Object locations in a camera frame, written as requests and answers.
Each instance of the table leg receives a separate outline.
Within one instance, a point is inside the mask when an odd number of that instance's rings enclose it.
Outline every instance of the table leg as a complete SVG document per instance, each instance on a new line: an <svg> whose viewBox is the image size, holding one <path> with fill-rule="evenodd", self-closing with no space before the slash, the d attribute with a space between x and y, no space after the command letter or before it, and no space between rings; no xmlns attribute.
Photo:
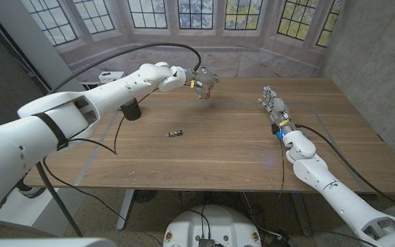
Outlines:
<svg viewBox="0 0 395 247"><path fill-rule="evenodd" d="M130 214L130 208L132 206L132 199L134 197L134 189L126 189L124 194L123 204L121 204L120 215L125 218L125 220L118 218L117 230L122 231L126 227L128 221L128 216Z"/></svg>
<svg viewBox="0 0 395 247"><path fill-rule="evenodd" d="M306 204L304 199L302 199L301 193L291 193L292 201L294 202L296 214L298 220L300 221L301 231L304 236L312 235L312 228L310 227L309 219L307 216Z"/></svg>

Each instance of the black band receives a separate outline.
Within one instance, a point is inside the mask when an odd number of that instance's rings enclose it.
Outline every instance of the black band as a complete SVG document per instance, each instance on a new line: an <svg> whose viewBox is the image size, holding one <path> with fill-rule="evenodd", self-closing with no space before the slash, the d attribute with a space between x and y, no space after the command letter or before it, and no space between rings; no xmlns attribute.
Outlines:
<svg viewBox="0 0 395 247"><path fill-rule="evenodd" d="M65 137L62 130L55 123L55 121L51 117L49 117L49 115L45 113L36 113L33 116L36 116L44 121L44 123L47 124L50 130L54 133L54 135L58 139L58 151L62 148L68 147L68 139Z"/></svg>

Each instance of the wooden table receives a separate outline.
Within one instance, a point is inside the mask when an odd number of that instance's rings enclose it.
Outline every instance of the wooden table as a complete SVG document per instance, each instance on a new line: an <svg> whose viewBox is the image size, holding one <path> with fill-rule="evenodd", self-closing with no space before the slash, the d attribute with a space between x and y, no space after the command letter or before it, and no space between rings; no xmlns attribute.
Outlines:
<svg viewBox="0 0 395 247"><path fill-rule="evenodd" d="M47 164L56 176L79 187L277 191L283 175L282 150L271 133L268 113L257 102L266 85L289 105L295 123L321 132L373 185L395 193L394 153L331 80L317 78L225 78L209 100L198 99L187 86L156 91L140 103L140 119L123 122L118 155L83 143L70 152L50 154ZM92 140L112 147L121 118L121 112L107 116ZM165 136L177 130L184 134ZM357 193L372 192L323 140L302 131L337 178ZM314 191L295 177L285 155L284 168L284 192ZM25 182L43 186L35 168Z"/></svg>

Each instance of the window pane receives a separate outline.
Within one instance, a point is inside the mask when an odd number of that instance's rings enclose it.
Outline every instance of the window pane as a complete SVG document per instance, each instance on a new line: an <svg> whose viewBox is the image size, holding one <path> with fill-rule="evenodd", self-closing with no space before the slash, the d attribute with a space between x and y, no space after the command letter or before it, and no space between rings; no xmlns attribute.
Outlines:
<svg viewBox="0 0 395 247"><path fill-rule="evenodd" d="M140 2L141 2L141 7L143 8L143 12L153 13L152 0L140 0Z"/></svg>
<svg viewBox="0 0 395 247"><path fill-rule="evenodd" d="M237 14L248 14L249 9L250 0L239 0L239 9L237 10Z"/></svg>
<svg viewBox="0 0 395 247"><path fill-rule="evenodd" d="M34 6L34 9L36 11L44 10L44 8L42 7L42 4L39 3L39 0L32 0L32 3L33 3L33 6Z"/></svg>
<svg viewBox="0 0 395 247"><path fill-rule="evenodd" d="M91 19L86 19L85 24L90 33L95 34L97 32L97 29L95 29L94 23Z"/></svg>
<svg viewBox="0 0 395 247"><path fill-rule="evenodd" d="M94 23L95 28L97 28L97 31L98 31L98 32L101 32L101 31L106 30L106 29L104 28L104 26L103 26L103 23L102 23L100 17L95 17L95 18L93 18L93 23Z"/></svg>
<svg viewBox="0 0 395 247"><path fill-rule="evenodd" d="M318 40L318 44L326 47L331 34L331 32L323 30L320 39Z"/></svg>
<svg viewBox="0 0 395 247"><path fill-rule="evenodd" d="M62 31L62 33L65 36L65 39L67 41L75 39L73 29L71 28L71 26L69 24L60 27L60 31Z"/></svg>
<svg viewBox="0 0 395 247"><path fill-rule="evenodd" d="M179 14L179 27L190 28L190 14Z"/></svg>
<svg viewBox="0 0 395 247"><path fill-rule="evenodd" d="M200 14L191 15L191 28L200 28Z"/></svg>
<svg viewBox="0 0 395 247"><path fill-rule="evenodd" d="M257 28L257 24L259 23L258 15L249 15L248 23L246 24L246 29L255 30Z"/></svg>
<svg viewBox="0 0 395 247"><path fill-rule="evenodd" d="M286 3L285 11L283 12L283 17L290 19L292 17L292 14L294 13L294 10L295 10L295 4Z"/></svg>
<svg viewBox="0 0 395 247"><path fill-rule="evenodd" d="M39 12L39 16L40 16L40 18L42 19L42 21L44 22L45 26L48 29L58 26L56 24L56 22L53 20L53 17L51 16L51 14L50 14L50 12L48 10L44 11L44 12Z"/></svg>
<svg viewBox="0 0 395 247"><path fill-rule="evenodd" d="M296 38L299 38L300 40L304 40L307 35L307 30L309 30L308 25L300 24L300 29L298 30L298 34L296 35Z"/></svg>
<svg viewBox="0 0 395 247"><path fill-rule="evenodd" d="M140 0L129 0L128 2L131 12L142 12Z"/></svg>
<svg viewBox="0 0 395 247"><path fill-rule="evenodd" d="M106 6L104 5L103 0L94 0L94 4L100 15L108 14L108 11L106 10Z"/></svg>
<svg viewBox="0 0 395 247"><path fill-rule="evenodd" d="M203 14L202 15L202 28L212 29L213 28L213 15Z"/></svg>
<svg viewBox="0 0 395 247"><path fill-rule="evenodd" d="M332 31L333 30L333 26L335 25L337 19L337 14L329 14L327 21L326 21L326 25L324 26L325 30L328 31Z"/></svg>
<svg viewBox="0 0 395 247"><path fill-rule="evenodd" d="M225 20L225 29L233 30L236 28L236 16L227 15Z"/></svg>
<svg viewBox="0 0 395 247"><path fill-rule="evenodd" d="M228 0L226 3L226 14L237 14L239 0Z"/></svg>
<svg viewBox="0 0 395 247"><path fill-rule="evenodd" d="M200 0L190 0L190 8L192 13L200 13Z"/></svg>
<svg viewBox="0 0 395 247"><path fill-rule="evenodd" d="M213 0L202 0L202 13L213 13Z"/></svg>
<svg viewBox="0 0 395 247"><path fill-rule="evenodd" d="M246 19L247 18L248 18L247 15L238 15L237 16L236 29L245 29L246 28Z"/></svg>
<svg viewBox="0 0 395 247"><path fill-rule="evenodd" d="M89 18L88 12L86 11L86 8L83 5L83 3L76 3L75 6L77 7L77 10L79 10L79 13L83 19Z"/></svg>
<svg viewBox="0 0 395 247"><path fill-rule="evenodd" d="M250 14L259 14L261 8L261 0L251 0Z"/></svg>
<svg viewBox="0 0 395 247"><path fill-rule="evenodd" d="M151 13L144 13L144 20L146 27L156 27L155 16Z"/></svg>
<svg viewBox="0 0 395 247"><path fill-rule="evenodd" d="M306 7L303 7L301 5L297 5L295 7L294 15L292 16L292 21L297 21L300 22L302 18L302 13L304 13L304 10Z"/></svg>
<svg viewBox="0 0 395 247"><path fill-rule="evenodd" d="M145 27L143 14L133 13L132 18L134 19L135 27Z"/></svg>
<svg viewBox="0 0 395 247"><path fill-rule="evenodd" d="M88 14L90 17L96 17L99 16L96 9L95 9L95 5L92 1L87 1L83 3L86 7L86 10L88 10Z"/></svg>
<svg viewBox="0 0 395 247"><path fill-rule="evenodd" d="M57 45L65 43L65 37L63 36L62 32L59 30L59 27L53 28L49 30L50 34L53 36L54 41Z"/></svg>
<svg viewBox="0 0 395 247"><path fill-rule="evenodd" d="M54 20L58 25L65 25L68 24L67 17L63 14L61 8L55 8L50 10L51 14L53 15Z"/></svg>
<svg viewBox="0 0 395 247"><path fill-rule="evenodd" d="M167 28L165 14L155 14L155 21L156 21L157 28Z"/></svg>
<svg viewBox="0 0 395 247"><path fill-rule="evenodd" d="M57 0L43 0L43 1L45 2L47 8L55 8L60 6Z"/></svg>
<svg viewBox="0 0 395 247"><path fill-rule="evenodd" d="M296 33L298 32L299 27L300 27L299 23L295 21L291 21L291 24L289 25L289 30L287 31L287 35L291 37L296 37Z"/></svg>
<svg viewBox="0 0 395 247"><path fill-rule="evenodd" d="M291 22L287 19L281 19L280 28L278 28L278 32L280 34L287 34L287 30L289 29L289 24Z"/></svg>
<svg viewBox="0 0 395 247"><path fill-rule="evenodd" d="M313 13L315 13L315 9L306 8L306 11L304 11L304 15L302 16L301 22L310 25L310 22L312 22Z"/></svg>
<svg viewBox="0 0 395 247"><path fill-rule="evenodd" d="M152 3L154 5L154 11L156 13L165 13L163 0L152 0Z"/></svg>
<svg viewBox="0 0 395 247"><path fill-rule="evenodd" d="M42 31L47 29L38 14L32 14L32 17Z"/></svg>
<svg viewBox="0 0 395 247"><path fill-rule="evenodd" d="M114 25L110 21L110 18L108 15L102 16L100 18L101 18L101 21L103 21L103 25L106 28L106 30L113 30L114 29Z"/></svg>

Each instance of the black cylinder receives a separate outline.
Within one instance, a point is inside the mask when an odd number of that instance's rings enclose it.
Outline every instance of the black cylinder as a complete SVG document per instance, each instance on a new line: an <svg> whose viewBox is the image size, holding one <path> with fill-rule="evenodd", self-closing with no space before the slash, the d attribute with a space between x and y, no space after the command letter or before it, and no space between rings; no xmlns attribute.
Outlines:
<svg viewBox="0 0 395 247"><path fill-rule="evenodd" d="M135 98L122 105L120 110L123 112L124 117L129 121L134 121L141 117L140 106Z"/></svg>

